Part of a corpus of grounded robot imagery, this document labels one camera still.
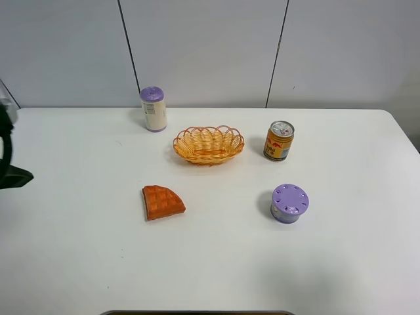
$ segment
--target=purple lid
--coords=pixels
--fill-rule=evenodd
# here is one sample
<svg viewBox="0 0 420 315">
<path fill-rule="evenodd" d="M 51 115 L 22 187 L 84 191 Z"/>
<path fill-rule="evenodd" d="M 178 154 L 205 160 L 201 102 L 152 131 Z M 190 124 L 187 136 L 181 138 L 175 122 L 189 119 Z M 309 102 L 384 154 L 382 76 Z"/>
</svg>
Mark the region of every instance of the purple lid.
<svg viewBox="0 0 420 315">
<path fill-rule="evenodd" d="M 301 215 L 309 207 L 309 198 L 302 188 L 283 184 L 273 191 L 273 205 L 286 215 Z"/>
<path fill-rule="evenodd" d="M 145 102 L 160 102 L 163 97 L 163 91 L 159 87 L 147 87 L 140 92 L 140 98 Z"/>
</svg>

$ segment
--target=purple container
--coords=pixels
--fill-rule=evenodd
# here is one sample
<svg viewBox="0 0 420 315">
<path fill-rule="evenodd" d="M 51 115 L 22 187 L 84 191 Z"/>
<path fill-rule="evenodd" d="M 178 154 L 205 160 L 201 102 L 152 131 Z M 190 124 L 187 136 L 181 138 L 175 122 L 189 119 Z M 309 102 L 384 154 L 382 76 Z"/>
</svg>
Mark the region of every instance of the purple container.
<svg viewBox="0 0 420 315">
<path fill-rule="evenodd" d="M 283 184 L 273 191 L 271 214 L 281 223 L 294 223 L 309 207 L 309 198 L 302 188 Z"/>
</svg>

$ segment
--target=wall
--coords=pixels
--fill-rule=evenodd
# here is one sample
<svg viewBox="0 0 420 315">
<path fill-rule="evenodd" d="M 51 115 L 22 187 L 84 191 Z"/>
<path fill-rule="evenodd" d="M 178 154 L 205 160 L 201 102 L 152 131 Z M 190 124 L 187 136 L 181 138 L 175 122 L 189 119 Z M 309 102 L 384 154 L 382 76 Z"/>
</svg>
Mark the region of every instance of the wall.
<svg viewBox="0 0 420 315">
<path fill-rule="evenodd" d="M 291 0 L 268 107 L 388 110 L 420 148 L 417 0 Z"/>
<path fill-rule="evenodd" d="M 140 87 L 170 106 L 264 107 L 287 0 L 121 0 Z M 116 0 L 4 0 L 19 105 L 138 106 Z M 418 0 L 290 0 L 268 107 L 382 108 L 420 148 Z"/>
<path fill-rule="evenodd" d="M 170 106 L 265 107 L 286 0 L 121 0 L 140 88 Z"/>
<path fill-rule="evenodd" d="M 0 77 L 22 107 L 138 106 L 115 0 L 3 0 Z"/>
</svg>

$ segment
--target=can lid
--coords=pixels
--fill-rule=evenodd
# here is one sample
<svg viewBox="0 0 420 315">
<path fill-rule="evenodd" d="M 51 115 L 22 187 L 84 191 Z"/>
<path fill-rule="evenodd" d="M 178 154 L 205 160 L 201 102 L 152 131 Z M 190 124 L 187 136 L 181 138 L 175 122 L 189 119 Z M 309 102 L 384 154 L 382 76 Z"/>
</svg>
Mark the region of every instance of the can lid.
<svg viewBox="0 0 420 315">
<path fill-rule="evenodd" d="M 279 137 L 288 137 L 295 132 L 295 128 L 293 128 L 291 123 L 282 120 L 273 122 L 270 129 L 276 136 Z"/>
</svg>

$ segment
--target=bottle with purple cap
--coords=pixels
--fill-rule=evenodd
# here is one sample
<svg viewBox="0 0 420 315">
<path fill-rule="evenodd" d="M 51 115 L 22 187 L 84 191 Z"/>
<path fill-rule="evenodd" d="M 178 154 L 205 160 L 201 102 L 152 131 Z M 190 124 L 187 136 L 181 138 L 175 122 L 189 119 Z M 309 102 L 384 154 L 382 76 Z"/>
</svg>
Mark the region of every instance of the bottle with purple cap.
<svg viewBox="0 0 420 315">
<path fill-rule="evenodd" d="M 163 91 L 159 87 L 147 87 L 140 92 L 140 98 L 146 115 L 147 130 L 153 133 L 164 130 L 167 119 Z"/>
</svg>

